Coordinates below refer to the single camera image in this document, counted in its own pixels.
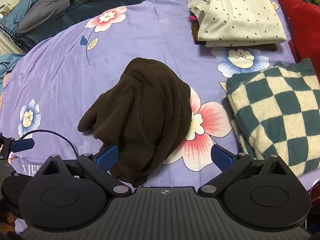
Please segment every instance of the triangular cutout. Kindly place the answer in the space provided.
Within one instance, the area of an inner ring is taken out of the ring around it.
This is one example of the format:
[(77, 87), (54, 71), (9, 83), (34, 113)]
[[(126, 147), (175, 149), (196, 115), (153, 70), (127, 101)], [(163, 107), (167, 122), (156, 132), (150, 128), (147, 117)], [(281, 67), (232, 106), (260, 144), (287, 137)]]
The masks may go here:
[(51, 161), (47, 168), (42, 172), (42, 175), (51, 175), (60, 173), (59, 167), (56, 161)]
[(284, 169), (281, 167), (281, 165), (279, 164), (279, 162), (277, 162), (277, 161), (274, 161), (274, 162), (271, 164), (269, 173), (272, 173), (272, 174), (280, 174), (280, 175), (286, 175), (286, 174), (287, 174), (287, 173), (284, 171)]

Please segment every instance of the blue leaf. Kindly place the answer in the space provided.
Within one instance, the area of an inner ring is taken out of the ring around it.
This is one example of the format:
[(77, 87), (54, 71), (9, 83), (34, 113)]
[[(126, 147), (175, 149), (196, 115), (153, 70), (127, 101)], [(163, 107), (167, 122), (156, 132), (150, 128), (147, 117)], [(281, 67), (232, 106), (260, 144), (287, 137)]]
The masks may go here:
[(87, 46), (88, 40), (82, 35), (80, 45)]

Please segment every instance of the blue flower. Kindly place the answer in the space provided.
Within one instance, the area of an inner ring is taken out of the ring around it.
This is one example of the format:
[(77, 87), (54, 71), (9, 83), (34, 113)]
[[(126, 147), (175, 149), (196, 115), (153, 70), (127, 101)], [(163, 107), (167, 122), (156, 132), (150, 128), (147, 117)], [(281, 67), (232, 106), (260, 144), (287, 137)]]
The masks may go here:
[[(18, 126), (18, 134), (20, 137), (27, 132), (38, 129), (41, 121), (41, 115), (39, 113), (40, 106), (36, 104), (34, 99), (28, 103), (28, 106), (24, 105), (21, 107), (20, 123)], [(26, 136), (26, 138), (32, 138), (32, 134)]]
[(232, 77), (233, 74), (261, 71), (270, 66), (269, 58), (261, 55), (258, 49), (225, 49), (213, 48), (211, 50), (218, 60), (218, 70), (225, 77)]

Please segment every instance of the polka dot fabric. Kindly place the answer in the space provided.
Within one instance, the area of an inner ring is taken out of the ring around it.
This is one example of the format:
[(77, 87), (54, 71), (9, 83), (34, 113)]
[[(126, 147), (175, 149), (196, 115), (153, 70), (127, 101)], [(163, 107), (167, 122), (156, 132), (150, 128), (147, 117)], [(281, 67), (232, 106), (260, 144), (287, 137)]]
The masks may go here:
[(269, 0), (188, 0), (207, 47), (250, 46), (286, 41)]

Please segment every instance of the flower center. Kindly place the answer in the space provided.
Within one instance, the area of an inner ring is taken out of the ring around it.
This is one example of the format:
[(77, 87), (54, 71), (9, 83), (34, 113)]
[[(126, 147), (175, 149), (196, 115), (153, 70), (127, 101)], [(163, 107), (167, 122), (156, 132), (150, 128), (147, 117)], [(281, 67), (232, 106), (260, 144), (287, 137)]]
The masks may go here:
[(240, 68), (250, 68), (253, 66), (254, 56), (250, 52), (244, 51), (243, 49), (234, 49), (229, 50), (228, 60), (237, 67)]
[(204, 134), (204, 128), (201, 126), (202, 123), (202, 115), (200, 113), (195, 114), (194, 112), (192, 112), (191, 124), (186, 136), (186, 140), (192, 141), (196, 137), (196, 134)]
[(99, 23), (107, 22), (108, 20), (114, 18), (115, 14), (116, 14), (115, 12), (107, 12), (104, 15), (101, 15), (99, 17)]
[(26, 111), (23, 115), (22, 124), (24, 127), (29, 127), (32, 124), (33, 112), (31, 110)]

